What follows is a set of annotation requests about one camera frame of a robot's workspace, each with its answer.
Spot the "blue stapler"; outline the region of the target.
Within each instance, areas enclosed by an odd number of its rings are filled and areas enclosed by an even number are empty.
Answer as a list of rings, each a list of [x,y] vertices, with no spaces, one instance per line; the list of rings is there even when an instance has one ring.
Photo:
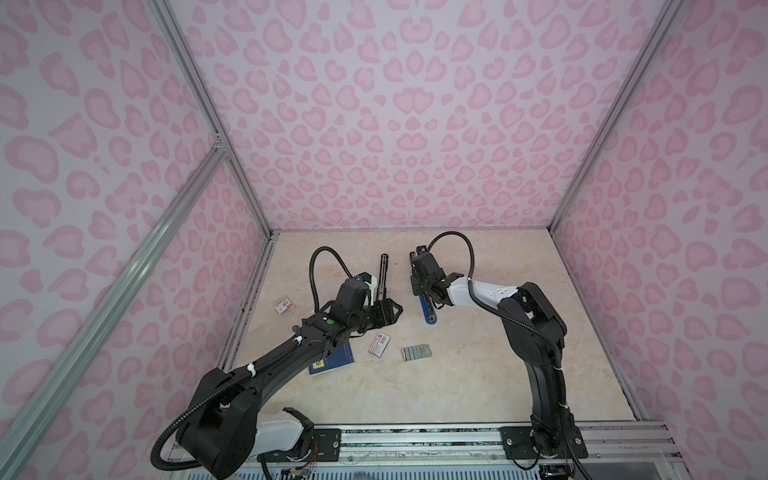
[[[411,251],[409,256],[410,259],[415,258],[417,255],[424,253],[426,251],[425,245],[420,245],[416,247],[415,251]],[[428,325],[435,325],[437,323],[437,314],[434,307],[434,303],[432,302],[432,299],[427,294],[421,294],[419,296],[420,304],[422,307],[423,315],[425,318],[425,321]]]

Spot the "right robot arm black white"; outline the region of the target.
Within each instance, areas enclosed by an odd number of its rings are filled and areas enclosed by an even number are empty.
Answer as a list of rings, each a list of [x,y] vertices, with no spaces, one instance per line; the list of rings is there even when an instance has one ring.
[[[503,286],[447,274],[426,250],[410,263],[416,296],[426,295],[437,306],[477,308],[501,320],[509,345],[528,374],[531,448],[544,458],[561,454],[573,426],[562,369],[567,327],[543,291],[531,282]]]

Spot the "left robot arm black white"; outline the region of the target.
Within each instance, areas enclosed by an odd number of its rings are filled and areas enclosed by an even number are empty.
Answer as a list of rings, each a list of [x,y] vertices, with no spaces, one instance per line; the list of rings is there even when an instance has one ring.
[[[203,467],[217,479],[230,477],[251,456],[258,414],[280,388],[338,350],[353,333],[393,325],[402,312],[391,298],[356,311],[329,302],[259,359],[230,372],[209,371],[187,410],[158,438],[153,466],[166,471]]]

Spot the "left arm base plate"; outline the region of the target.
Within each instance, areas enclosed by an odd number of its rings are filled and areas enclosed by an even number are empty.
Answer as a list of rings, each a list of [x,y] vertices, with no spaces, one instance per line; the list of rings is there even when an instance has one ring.
[[[341,430],[335,428],[313,428],[302,433],[297,443],[287,451],[273,450],[256,456],[258,461],[268,463],[337,462],[340,456]]]

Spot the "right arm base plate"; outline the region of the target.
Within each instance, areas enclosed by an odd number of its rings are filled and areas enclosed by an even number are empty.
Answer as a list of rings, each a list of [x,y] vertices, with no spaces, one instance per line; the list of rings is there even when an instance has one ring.
[[[499,428],[501,444],[507,460],[564,460],[586,459],[589,456],[586,442],[576,426],[566,426],[548,436],[532,426],[502,426]]]

